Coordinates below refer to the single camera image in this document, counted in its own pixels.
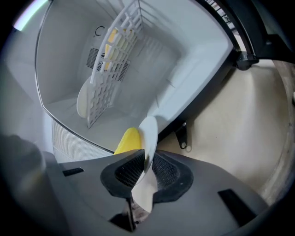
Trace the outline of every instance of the white plate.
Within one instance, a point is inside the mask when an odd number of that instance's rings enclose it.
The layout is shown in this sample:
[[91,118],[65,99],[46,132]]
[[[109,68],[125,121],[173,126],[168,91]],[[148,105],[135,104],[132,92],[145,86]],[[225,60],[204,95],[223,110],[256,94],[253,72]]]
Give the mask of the white plate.
[[147,160],[147,164],[144,166],[144,173],[147,173],[152,164],[158,142],[158,123],[156,118],[154,116],[146,117],[138,129],[141,135],[142,149],[144,149],[144,159]]
[[77,112],[82,118],[87,118],[87,85],[90,83],[90,78],[83,84],[77,99]]
[[153,194],[158,191],[157,179],[151,168],[158,142],[158,124],[153,116],[146,117],[139,126],[146,165],[132,189],[134,201],[147,212],[153,208]]

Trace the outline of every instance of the dishwasher tub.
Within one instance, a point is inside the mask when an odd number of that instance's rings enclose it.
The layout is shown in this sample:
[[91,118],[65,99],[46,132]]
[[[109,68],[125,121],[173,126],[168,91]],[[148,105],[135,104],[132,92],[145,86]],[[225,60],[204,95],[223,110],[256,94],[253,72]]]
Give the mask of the dishwasher tub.
[[[141,14],[137,41],[112,78],[115,86],[107,106],[90,122],[89,101],[88,117],[77,113],[79,91],[92,74],[95,83],[105,71],[102,43],[129,6],[138,6]],[[159,132],[164,132],[232,51],[225,30],[196,1],[54,0],[37,40],[36,84],[43,108],[57,122],[114,151],[124,132],[146,116],[155,116]]]

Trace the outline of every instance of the white floor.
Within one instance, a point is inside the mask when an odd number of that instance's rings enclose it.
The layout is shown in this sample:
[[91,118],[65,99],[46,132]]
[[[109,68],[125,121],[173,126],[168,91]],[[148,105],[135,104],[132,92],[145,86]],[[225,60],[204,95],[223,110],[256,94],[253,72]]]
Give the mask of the white floor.
[[216,164],[260,192],[280,157],[288,126],[286,94],[273,62],[236,70],[187,124],[186,150],[174,133],[158,149]]

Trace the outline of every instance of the vent grille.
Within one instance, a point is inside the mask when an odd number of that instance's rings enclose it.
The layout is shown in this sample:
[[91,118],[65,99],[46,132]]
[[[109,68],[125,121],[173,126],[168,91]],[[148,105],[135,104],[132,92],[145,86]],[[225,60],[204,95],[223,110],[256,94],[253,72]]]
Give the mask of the vent grille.
[[[94,48],[94,47],[90,49],[90,52],[89,52],[89,55],[88,55],[88,59],[87,59],[87,63],[86,63],[87,67],[93,69],[94,63],[95,63],[95,59],[96,59],[96,56],[97,56],[98,51],[99,50],[97,48]],[[105,54],[104,53],[101,54],[101,58],[105,58]],[[98,63],[98,65],[97,65],[97,71],[100,71],[101,65],[102,65],[102,61],[100,61]]]
[[93,69],[94,62],[95,62],[98,51],[99,50],[94,47],[92,49],[90,49],[86,65],[91,69]]
[[124,64],[124,66],[123,66],[123,69],[122,69],[122,71],[121,71],[121,73],[120,73],[119,78],[117,79],[118,81],[122,81],[122,80],[123,80],[123,78],[124,78],[124,76],[125,76],[125,73],[126,73],[128,67],[129,67],[129,64],[130,64],[130,61],[127,60],[127,61],[125,62],[125,64]]
[[[115,68],[114,72],[117,72],[118,71],[118,67],[119,67],[119,64],[116,65],[116,68]],[[112,78],[114,78],[114,77],[115,77],[115,80],[117,80],[118,74],[113,74]]]

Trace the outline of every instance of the black hinge bracket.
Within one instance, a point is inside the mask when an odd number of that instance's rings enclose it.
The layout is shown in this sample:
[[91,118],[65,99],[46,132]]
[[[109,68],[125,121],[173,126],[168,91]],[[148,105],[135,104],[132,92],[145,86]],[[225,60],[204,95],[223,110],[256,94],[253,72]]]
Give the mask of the black hinge bracket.
[[176,138],[181,149],[188,146],[188,134],[186,131],[186,122],[184,122],[178,129],[175,130]]
[[239,70],[246,71],[248,70],[253,64],[256,64],[259,62],[259,59],[257,59],[252,54],[247,54],[247,52],[239,52],[239,56],[236,60],[236,67]]

